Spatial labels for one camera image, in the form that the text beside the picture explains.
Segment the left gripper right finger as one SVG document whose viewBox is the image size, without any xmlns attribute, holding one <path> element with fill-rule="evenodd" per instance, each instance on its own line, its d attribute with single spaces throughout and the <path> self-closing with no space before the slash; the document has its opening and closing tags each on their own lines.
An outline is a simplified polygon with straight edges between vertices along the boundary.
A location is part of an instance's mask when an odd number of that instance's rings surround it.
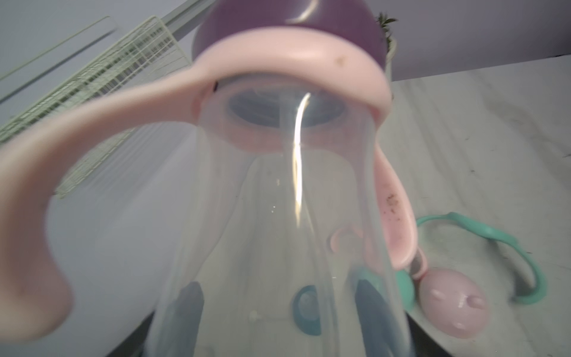
<svg viewBox="0 0 571 357">
<path fill-rule="evenodd" d="M 355 305 L 367 356 L 450 356 L 412 318 L 412 330 L 400 330 L 392 309 L 367 280 L 359 280 Z"/>
</svg>

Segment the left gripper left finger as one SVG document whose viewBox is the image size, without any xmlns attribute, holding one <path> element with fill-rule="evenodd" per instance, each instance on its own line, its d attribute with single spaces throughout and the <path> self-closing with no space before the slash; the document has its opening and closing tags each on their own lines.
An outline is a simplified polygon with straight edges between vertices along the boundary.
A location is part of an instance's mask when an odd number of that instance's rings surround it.
<svg viewBox="0 0 571 357">
<path fill-rule="evenodd" d="M 172 302 L 157 336 L 150 330 L 155 316 L 149 315 L 110 356 L 194 356 L 199 324 L 205 305 L 200 283 L 194 281 L 184 287 Z"/>
</svg>

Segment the clear baby bottle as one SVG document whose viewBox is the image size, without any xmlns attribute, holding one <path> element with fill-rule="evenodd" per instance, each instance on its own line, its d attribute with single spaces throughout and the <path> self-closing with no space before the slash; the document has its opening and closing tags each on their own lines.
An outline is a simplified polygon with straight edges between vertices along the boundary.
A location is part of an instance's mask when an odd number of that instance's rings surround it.
<svg viewBox="0 0 571 357">
<path fill-rule="evenodd" d="M 156 308 L 191 282 L 205 296 L 194 356 L 367 356 L 353 275 L 381 277 L 409 333 L 373 189 L 375 123 L 360 101 L 277 74 L 222 80 L 199 119 L 200 207 Z M 317 290 L 320 336 L 291 304 Z"/>
</svg>

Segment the purple nipple collar with straw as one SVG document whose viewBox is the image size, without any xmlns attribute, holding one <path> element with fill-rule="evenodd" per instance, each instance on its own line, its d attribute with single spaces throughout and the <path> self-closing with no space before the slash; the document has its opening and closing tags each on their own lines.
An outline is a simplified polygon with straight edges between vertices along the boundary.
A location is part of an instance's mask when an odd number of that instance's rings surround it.
<svg viewBox="0 0 571 357">
<path fill-rule="evenodd" d="M 296 26 L 327 32 L 365 50 L 386 67 L 388 43 L 365 1 L 222 0 L 215 1 L 193 40 L 196 59 L 212 44 L 255 28 Z"/>
</svg>

